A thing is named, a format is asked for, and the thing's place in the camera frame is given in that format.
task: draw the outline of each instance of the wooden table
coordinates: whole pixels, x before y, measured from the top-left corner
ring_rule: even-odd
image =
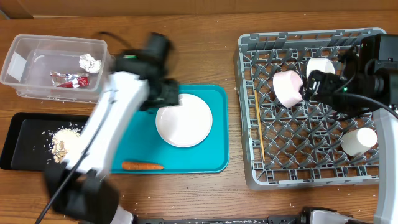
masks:
[[[17,34],[93,38],[98,31],[120,35],[140,47],[148,32],[166,34],[179,51],[170,75],[181,83],[213,83],[228,94],[229,164],[220,174],[112,175],[121,205],[139,217],[239,218],[296,214],[305,205],[328,207],[366,221],[373,219],[378,190],[370,186],[331,186],[256,192],[244,180],[241,119],[233,54],[241,34],[296,30],[381,27],[398,34],[397,11],[298,12],[214,16],[137,16],[0,21],[0,62]],[[111,54],[123,47],[105,39]],[[90,114],[93,105],[18,97],[0,85],[0,144],[12,116],[20,111]],[[38,172],[0,170],[0,223],[33,223],[48,197]],[[73,223],[49,211],[43,223]]]

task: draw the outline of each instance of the plastic crate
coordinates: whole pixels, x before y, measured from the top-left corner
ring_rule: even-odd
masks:
[[[346,155],[340,146],[344,133],[362,127],[374,129],[371,113],[334,122],[334,111],[322,103],[302,101],[285,108],[272,90],[272,77],[286,70],[305,74],[312,57],[330,59],[336,74],[340,74],[343,66],[337,61],[338,53],[359,45],[364,37],[380,33],[385,31],[368,28],[244,34],[239,38],[234,62],[244,170],[250,189],[378,183],[377,145],[358,157]],[[258,92],[260,126],[254,90]],[[259,128],[266,152],[264,161]]]

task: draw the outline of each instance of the wooden stick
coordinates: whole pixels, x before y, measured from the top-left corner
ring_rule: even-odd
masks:
[[[261,120],[260,120],[260,109],[259,109],[259,100],[257,99],[257,90],[254,90],[254,99],[256,101],[256,113],[257,113],[257,123],[259,125],[259,135],[260,135],[260,145],[261,145],[261,154],[262,154],[262,162],[266,161],[266,153],[264,152],[264,143],[262,142],[262,130],[261,130]]]
[[[162,170],[164,166],[158,164],[150,164],[150,163],[143,163],[143,162],[130,162],[124,161],[122,163],[122,168],[128,171],[135,171],[135,170]]]

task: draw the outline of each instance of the white label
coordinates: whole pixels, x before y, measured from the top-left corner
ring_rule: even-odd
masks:
[[[10,65],[8,66],[7,74],[20,81],[24,73],[26,60],[21,57],[17,52],[14,52],[11,58]]]

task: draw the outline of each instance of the clear plastic bin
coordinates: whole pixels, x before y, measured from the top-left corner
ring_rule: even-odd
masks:
[[[87,73],[80,68],[80,56],[89,53],[101,60],[101,69],[89,73],[90,84],[83,88],[52,85],[50,72]],[[102,91],[111,56],[103,40],[20,34],[15,37],[4,62],[0,82],[22,97],[95,103]]]

